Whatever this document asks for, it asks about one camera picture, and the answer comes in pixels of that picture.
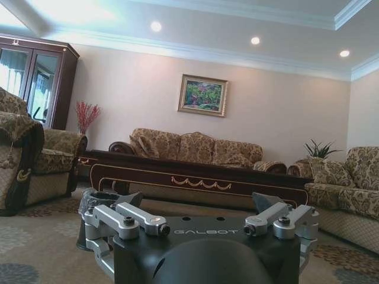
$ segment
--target patterned sofa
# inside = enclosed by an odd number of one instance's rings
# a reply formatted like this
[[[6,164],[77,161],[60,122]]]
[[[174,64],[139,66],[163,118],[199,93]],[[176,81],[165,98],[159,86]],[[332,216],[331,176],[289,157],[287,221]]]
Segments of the patterned sofa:
[[[0,88],[0,216],[76,188],[76,162],[84,135],[43,129],[26,102]]]
[[[200,132],[178,135],[137,128],[130,136],[130,144],[120,141],[112,143],[110,151],[269,173],[286,174],[287,172],[284,163],[261,161],[263,149],[259,145],[214,139]]]
[[[318,207],[319,227],[379,253],[379,147],[355,147],[345,163],[310,159],[292,171],[314,177],[309,203]]]

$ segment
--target beige wall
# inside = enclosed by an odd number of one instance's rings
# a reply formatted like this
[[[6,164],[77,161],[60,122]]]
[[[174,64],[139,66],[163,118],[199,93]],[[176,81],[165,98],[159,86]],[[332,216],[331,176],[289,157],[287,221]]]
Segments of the beige wall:
[[[351,84],[348,148],[379,146],[379,71]]]
[[[89,149],[128,141],[136,127],[257,143],[264,160],[290,164],[306,156],[304,142],[336,141],[346,149],[350,84],[330,79],[75,45],[76,71],[68,130],[76,131],[75,102],[102,107],[88,131]],[[230,81],[226,118],[177,112],[183,73]],[[337,153],[334,158],[343,158]]]

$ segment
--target wooden cabinet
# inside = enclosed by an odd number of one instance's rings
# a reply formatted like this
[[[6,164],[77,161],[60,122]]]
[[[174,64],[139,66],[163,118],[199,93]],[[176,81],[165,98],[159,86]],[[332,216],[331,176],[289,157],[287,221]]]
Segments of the wooden cabinet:
[[[78,57],[68,43],[0,34],[0,87],[46,128],[64,130]]]

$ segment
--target metal bracket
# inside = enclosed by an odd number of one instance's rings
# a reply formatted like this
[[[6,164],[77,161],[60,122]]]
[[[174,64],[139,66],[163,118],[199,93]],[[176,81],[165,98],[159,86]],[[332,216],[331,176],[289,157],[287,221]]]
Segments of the metal bracket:
[[[170,227],[167,225],[167,221],[164,217],[151,215],[129,203],[123,202],[117,204],[116,212],[124,216],[135,218],[148,235],[161,236],[170,233]]]
[[[114,281],[114,260],[103,237],[116,234],[123,240],[138,238],[140,226],[148,235],[163,236],[170,233],[166,219],[151,215],[129,203],[117,204],[115,210],[98,205],[84,214],[86,246],[95,253],[98,266]]]
[[[274,225],[274,235],[280,240],[300,238],[300,273],[309,260],[309,253],[317,246],[319,213],[311,206],[300,205],[289,210],[285,203],[278,202],[257,216],[247,217],[244,231],[247,235],[258,236],[267,233]]]
[[[247,235],[254,237],[265,235],[268,227],[279,217],[287,215],[289,211],[287,204],[278,202],[256,216],[247,217],[243,230]]]

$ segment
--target framed painting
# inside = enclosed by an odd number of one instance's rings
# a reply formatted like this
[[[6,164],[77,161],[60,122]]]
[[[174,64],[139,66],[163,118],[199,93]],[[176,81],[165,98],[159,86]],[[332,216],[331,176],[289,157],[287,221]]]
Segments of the framed painting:
[[[183,75],[178,111],[225,116],[228,81]]]

